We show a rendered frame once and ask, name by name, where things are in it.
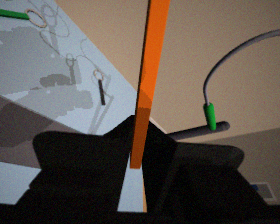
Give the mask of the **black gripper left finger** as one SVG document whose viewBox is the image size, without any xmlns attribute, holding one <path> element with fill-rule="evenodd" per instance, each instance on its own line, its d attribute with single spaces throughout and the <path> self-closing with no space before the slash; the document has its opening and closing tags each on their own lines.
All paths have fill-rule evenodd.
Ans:
<svg viewBox="0 0 280 224">
<path fill-rule="evenodd" d="M 131 150 L 134 116 L 130 115 L 104 135 L 43 131 L 33 137 L 41 169 L 45 165 L 104 169 L 108 173 L 111 211 L 118 211 Z"/>
</svg>

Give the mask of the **orange handle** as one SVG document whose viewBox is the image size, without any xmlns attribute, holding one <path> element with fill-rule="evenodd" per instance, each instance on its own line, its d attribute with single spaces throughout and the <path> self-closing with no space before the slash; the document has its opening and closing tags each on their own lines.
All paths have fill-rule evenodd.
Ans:
<svg viewBox="0 0 280 224">
<path fill-rule="evenodd" d="M 141 56 L 130 168 L 140 169 L 161 57 L 170 0 L 149 0 Z"/>
</svg>

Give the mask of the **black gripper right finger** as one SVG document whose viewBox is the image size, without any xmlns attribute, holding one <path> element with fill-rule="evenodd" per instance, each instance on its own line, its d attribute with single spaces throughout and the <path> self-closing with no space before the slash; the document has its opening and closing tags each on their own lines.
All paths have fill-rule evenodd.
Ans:
<svg viewBox="0 0 280 224">
<path fill-rule="evenodd" d="M 240 167 L 243 150 L 219 144 L 176 142 L 149 121 L 142 157 L 147 212 L 161 212 L 182 163 Z"/>
</svg>

